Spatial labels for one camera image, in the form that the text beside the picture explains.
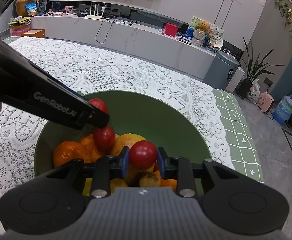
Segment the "red tomato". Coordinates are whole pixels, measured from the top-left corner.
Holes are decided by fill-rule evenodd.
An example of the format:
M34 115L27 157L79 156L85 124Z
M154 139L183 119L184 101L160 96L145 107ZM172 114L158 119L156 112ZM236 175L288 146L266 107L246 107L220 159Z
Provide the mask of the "red tomato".
M106 126L104 128L96 129L93 133L94 143L96 148L101 152L108 152L114 145L115 132L114 130Z
M157 160L156 146L146 140L136 142L129 152L129 164L139 170L147 170Z
M101 111L108 113L107 105L101 99L94 98L89 100L89 103Z

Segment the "orange fruit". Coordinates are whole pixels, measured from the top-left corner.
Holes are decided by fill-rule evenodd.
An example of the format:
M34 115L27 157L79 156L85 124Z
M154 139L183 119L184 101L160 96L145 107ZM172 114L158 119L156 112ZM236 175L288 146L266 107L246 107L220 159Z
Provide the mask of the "orange fruit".
M99 158L102 157L102 154L99 152L95 145L93 134L85 135L79 140L79 143L88 150L93 163L95 163Z
M61 166L73 159L82 159L84 163L92 162L90 153L85 146L75 141L64 141L54 150L54 167Z

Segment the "yellow red apple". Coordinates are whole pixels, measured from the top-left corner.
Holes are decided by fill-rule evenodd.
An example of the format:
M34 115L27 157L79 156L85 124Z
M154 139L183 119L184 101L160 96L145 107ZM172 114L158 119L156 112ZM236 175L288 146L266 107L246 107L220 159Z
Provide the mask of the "yellow red apple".
M141 135L137 134L132 134L132 133L127 133L118 136L115 141L114 145L111 149L111 155L117 156L120 154L121 150L124 147L131 148L136 142L146 140L144 137Z

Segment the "green plastic bowl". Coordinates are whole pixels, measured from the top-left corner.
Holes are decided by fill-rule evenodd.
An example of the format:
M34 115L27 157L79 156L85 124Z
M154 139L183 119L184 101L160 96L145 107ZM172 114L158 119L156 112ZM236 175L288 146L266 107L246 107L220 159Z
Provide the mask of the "green plastic bowl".
M170 157L185 157L191 163L202 163L210 156L209 149L194 125L180 112L155 98L133 92L105 91L95 96L106 102L109 122L118 133L143 135L157 147L163 147ZM57 202L75 202L82 198L70 186L59 179L46 177L53 169L53 152L66 140L80 139L93 131L86 124L81 130L47 121L35 150L35 178L30 181L30 191L39 197ZM202 192L201 180L196 180L198 194ZM130 193L138 197L149 197L168 192L168 188L120 187L110 197L127 197Z

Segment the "orange wooden box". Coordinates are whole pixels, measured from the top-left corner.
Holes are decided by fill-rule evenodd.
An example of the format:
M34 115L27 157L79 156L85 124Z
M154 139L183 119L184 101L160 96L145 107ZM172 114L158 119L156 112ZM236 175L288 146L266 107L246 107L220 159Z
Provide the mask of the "orange wooden box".
M44 29L31 29L21 34L21 36L28 36L28 37L45 37L45 30Z

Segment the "white lace tablecloth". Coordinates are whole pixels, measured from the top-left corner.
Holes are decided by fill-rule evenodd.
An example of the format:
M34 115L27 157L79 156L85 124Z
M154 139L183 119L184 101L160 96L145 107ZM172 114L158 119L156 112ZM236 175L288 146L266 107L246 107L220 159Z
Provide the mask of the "white lace tablecloth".
M213 160L233 167L213 88L203 82L113 51L47 38L8 44L70 89L82 94L127 90L181 112L203 136ZM34 153L46 120L4 104L0 111L0 197L34 177ZM0 222L0 235L4 233Z

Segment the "green checked table mat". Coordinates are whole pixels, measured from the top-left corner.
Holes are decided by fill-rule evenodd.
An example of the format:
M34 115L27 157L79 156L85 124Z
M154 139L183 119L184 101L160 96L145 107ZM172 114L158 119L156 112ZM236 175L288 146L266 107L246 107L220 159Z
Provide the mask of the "green checked table mat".
M234 95L98 47L34 37L9 37L5 42L76 92L124 90L167 103L199 130L214 160L263 182L253 137Z

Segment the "golden round vase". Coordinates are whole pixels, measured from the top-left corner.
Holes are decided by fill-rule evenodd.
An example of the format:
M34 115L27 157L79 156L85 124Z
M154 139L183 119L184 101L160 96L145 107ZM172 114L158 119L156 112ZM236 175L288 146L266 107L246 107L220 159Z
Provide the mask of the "golden round vase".
M15 3L16 12L18 16L28 17L30 16L26 10L25 5L34 2L34 0L17 0Z

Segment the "blue snack bag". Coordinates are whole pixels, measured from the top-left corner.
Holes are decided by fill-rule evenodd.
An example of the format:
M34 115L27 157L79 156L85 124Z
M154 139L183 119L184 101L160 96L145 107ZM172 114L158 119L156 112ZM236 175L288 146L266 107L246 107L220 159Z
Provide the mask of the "blue snack bag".
M29 16L36 16L37 15L37 5L35 2L32 3L27 3L25 5L25 9L27 11L27 13L29 14Z

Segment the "white wifi router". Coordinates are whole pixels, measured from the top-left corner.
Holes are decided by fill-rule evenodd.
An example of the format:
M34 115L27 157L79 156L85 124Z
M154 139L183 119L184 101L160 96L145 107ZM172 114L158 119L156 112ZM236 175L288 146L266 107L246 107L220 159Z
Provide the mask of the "white wifi router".
M85 18L93 20L101 20L104 17L106 6L100 6L100 4L95 3L94 7L90 5L90 12Z

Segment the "grey pedal trash bin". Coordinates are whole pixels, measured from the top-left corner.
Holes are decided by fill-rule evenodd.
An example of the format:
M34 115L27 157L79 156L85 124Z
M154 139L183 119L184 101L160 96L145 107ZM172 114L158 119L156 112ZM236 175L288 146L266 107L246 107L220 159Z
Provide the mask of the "grey pedal trash bin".
M225 89L239 65L240 63L236 59L223 51L218 51L203 78L203 83L215 89Z

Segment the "grey marble TV cabinet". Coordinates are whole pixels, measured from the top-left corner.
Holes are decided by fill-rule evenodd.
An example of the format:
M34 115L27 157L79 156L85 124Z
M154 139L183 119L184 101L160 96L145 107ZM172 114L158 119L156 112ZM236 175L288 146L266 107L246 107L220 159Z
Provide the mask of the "grey marble TV cabinet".
M35 16L34 29L44 29L47 38L90 44L203 79L215 58L202 47L163 35L156 28L124 20L93 20L75 15Z

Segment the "blue water jug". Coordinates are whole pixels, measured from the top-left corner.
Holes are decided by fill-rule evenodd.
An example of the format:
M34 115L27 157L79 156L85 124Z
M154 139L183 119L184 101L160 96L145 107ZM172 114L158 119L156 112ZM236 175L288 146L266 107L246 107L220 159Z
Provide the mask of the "blue water jug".
M274 119L283 125L292 115L292 95L282 97L280 103L273 110Z

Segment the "potted long-leaf plant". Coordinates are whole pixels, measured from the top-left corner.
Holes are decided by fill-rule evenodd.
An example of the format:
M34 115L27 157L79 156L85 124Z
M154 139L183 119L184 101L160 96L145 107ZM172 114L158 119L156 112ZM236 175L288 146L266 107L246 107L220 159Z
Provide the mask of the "potted long-leaf plant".
M246 42L244 38L243 41L245 44L245 52L247 53L247 60L240 60L244 63L244 66L246 67L246 73L245 79L237 90L237 95L242 99L247 96L250 88L253 86L253 81L255 81L260 75L274 75L273 72L267 70L269 67L284 67L283 64L271 64L269 62L266 62L266 59L272 54L273 49L270 50L263 57L260 56L260 53L258 53L258 55L254 57L252 42Z

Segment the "red box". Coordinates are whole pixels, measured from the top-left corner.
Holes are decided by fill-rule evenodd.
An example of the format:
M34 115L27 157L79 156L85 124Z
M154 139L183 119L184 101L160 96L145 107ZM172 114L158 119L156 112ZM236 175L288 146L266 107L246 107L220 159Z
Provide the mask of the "red box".
M178 26L172 23L166 23L163 29L165 35L175 37L178 32Z

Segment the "teddy bear plush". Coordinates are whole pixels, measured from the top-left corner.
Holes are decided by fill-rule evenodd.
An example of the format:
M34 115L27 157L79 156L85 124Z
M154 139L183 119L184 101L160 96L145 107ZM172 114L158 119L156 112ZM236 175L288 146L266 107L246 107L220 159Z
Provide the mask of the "teddy bear plush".
M194 27L193 37L196 39L196 44L202 46L211 26L206 21L200 21Z

